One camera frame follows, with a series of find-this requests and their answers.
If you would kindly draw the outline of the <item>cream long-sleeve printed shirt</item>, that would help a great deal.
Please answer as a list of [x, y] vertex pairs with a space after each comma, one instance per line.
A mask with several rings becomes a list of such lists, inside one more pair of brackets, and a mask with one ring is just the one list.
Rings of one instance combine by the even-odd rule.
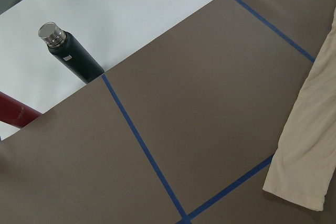
[[335, 23], [284, 125], [263, 190], [322, 211], [335, 171]]

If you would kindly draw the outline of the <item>black bottle steel cap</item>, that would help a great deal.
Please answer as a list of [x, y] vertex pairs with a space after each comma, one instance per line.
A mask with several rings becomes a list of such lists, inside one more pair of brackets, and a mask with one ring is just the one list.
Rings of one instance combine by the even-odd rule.
[[81, 43], [55, 23], [42, 25], [38, 36], [45, 42], [49, 52], [84, 83], [88, 84], [104, 74], [104, 69]]

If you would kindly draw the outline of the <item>red cylinder bottle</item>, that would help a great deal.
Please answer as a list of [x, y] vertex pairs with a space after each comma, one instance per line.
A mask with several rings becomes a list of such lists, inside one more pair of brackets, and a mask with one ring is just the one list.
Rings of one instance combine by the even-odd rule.
[[42, 113], [1, 92], [1, 122], [21, 129], [41, 115]]

